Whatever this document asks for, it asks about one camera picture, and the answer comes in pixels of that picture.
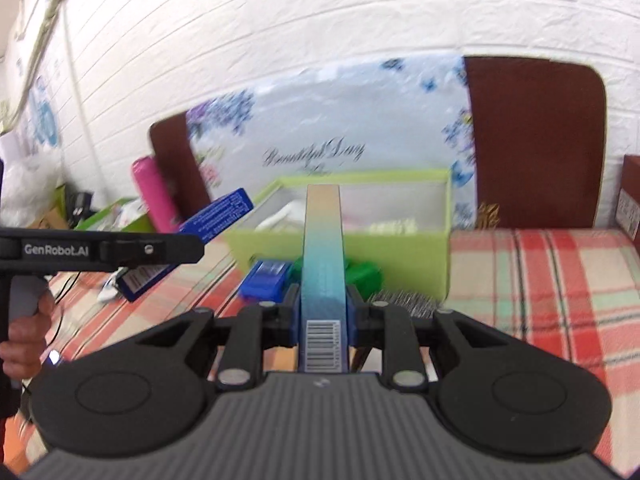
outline plaid tablecloth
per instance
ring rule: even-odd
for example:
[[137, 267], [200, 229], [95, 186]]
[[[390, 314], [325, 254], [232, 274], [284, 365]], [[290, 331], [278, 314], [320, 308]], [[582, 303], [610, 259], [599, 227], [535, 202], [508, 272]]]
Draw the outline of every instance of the plaid tablecloth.
[[[233, 316], [243, 306], [236, 296], [241, 278], [222, 242], [209, 244], [199, 264], [180, 267], [135, 303], [98, 304], [104, 276], [84, 274], [64, 299], [53, 347], [76, 359], [194, 306]], [[58, 277], [54, 291], [64, 281]], [[596, 453], [625, 475], [640, 464], [639, 287], [640, 260], [617, 231], [496, 230], [451, 237], [447, 306], [595, 373], [613, 398]], [[292, 369], [294, 357], [287, 349], [266, 352], [265, 368]], [[44, 452], [32, 426], [22, 425], [22, 438], [31, 461]]]

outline white plastic bag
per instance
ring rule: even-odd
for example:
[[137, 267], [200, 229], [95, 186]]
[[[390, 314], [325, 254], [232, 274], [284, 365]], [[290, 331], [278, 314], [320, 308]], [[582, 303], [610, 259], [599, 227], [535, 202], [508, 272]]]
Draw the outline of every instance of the white plastic bag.
[[27, 227], [53, 206], [62, 175], [56, 151], [27, 156], [4, 168], [0, 200], [0, 224]]

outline metal bolt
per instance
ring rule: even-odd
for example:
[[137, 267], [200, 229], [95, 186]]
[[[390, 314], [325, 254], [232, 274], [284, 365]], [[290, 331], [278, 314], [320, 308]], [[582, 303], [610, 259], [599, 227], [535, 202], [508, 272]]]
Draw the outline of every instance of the metal bolt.
[[227, 368], [218, 374], [218, 380], [226, 386], [242, 386], [251, 379], [251, 374], [242, 368]]
[[424, 375], [414, 370], [402, 370], [394, 374], [394, 383], [402, 388], [416, 388], [424, 382]]

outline black cable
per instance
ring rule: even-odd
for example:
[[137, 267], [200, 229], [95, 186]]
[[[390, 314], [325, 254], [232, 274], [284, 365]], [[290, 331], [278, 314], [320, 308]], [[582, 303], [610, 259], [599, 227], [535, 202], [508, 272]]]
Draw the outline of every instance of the black cable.
[[[60, 304], [60, 302], [65, 299], [65, 296], [69, 293], [69, 291], [72, 288], [74, 288], [76, 282], [78, 281], [78, 278], [80, 278], [80, 272], [76, 273], [75, 276], [70, 276], [69, 278], [66, 279], [65, 284], [62, 286], [62, 288], [60, 289], [59, 293], [56, 296], [56, 305]], [[71, 285], [69, 286], [69, 288], [65, 290], [67, 284], [71, 280], [73, 280], [71, 282]], [[58, 334], [60, 333], [60, 329], [62, 328], [62, 322], [64, 319], [65, 319], [65, 307], [63, 305], [60, 305], [60, 321], [58, 322], [58, 328], [56, 329], [56, 333], [53, 335], [53, 338], [51, 339], [51, 341], [49, 341], [49, 343], [47, 344], [47, 349], [49, 349], [50, 346], [53, 345], [56, 338], [58, 337]]]

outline lime green storage box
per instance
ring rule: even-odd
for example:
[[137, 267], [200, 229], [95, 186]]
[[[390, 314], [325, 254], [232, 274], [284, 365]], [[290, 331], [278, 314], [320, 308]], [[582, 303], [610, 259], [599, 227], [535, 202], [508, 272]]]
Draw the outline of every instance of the lime green storage box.
[[[94, 225], [96, 225], [98, 222], [101, 222], [105, 218], [105, 216], [107, 216], [110, 213], [111, 208], [114, 205], [116, 204], [125, 205], [127, 202], [131, 202], [132, 200], [135, 200], [135, 198], [121, 198], [120, 200], [117, 200], [110, 206], [102, 209], [101, 211], [98, 211], [95, 215], [91, 216], [90, 218], [87, 218], [86, 220], [80, 222], [76, 226], [76, 231], [91, 231]], [[149, 215], [144, 214], [140, 218], [131, 222], [126, 227], [123, 227], [122, 232], [124, 233], [155, 233], [156, 229], [154, 228], [154, 225], [151, 223]]]
[[[302, 228], [256, 231], [293, 200], [306, 200], [309, 184], [339, 184], [344, 251], [382, 270], [384, 287], [412, 290], [444, 300], [449, 290], [449, 170], [375, 171], [325, 176], [290, 176], [261, 192], [253, 211], [225, 232], [243, 272], [261, 258], [295, 260], [302, 255]], [[368, 226], [411, 220], [410, 234], [371, 233]]]

